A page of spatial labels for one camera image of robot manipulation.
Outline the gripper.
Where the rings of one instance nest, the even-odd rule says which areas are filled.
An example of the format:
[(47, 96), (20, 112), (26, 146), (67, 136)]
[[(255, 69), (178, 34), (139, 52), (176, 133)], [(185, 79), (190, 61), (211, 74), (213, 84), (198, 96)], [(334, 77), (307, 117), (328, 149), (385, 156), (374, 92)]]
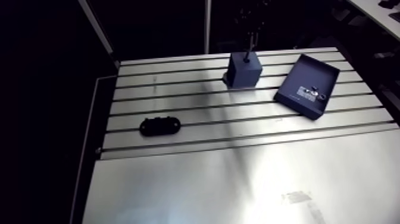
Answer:
[(258, 34), (264, 24), (263, 9), (264, 1), (244, 1), (244, 5), (240, 9), (239, 26), (246, 34), (246, 51), (243, 62), (250, 62), (249, 55), (253, 48), (257, 46)]

